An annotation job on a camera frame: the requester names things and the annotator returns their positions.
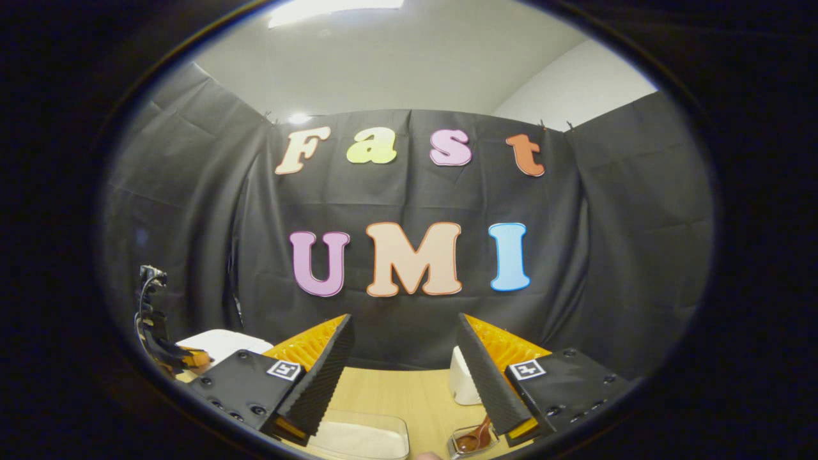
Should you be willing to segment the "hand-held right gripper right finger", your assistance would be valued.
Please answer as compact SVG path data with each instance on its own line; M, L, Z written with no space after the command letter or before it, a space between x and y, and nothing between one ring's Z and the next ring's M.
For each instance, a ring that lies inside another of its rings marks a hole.
M479 318L458 320L456 344L491 428L512 447L572 430L630 390L575 348L548 351Z

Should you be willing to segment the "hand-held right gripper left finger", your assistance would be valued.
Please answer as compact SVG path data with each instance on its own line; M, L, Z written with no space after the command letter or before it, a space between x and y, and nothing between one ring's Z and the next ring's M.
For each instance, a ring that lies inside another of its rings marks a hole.
M237 422L305 446L318 433L354 344L351 315L343 314L266 352L239 349L190 389Z

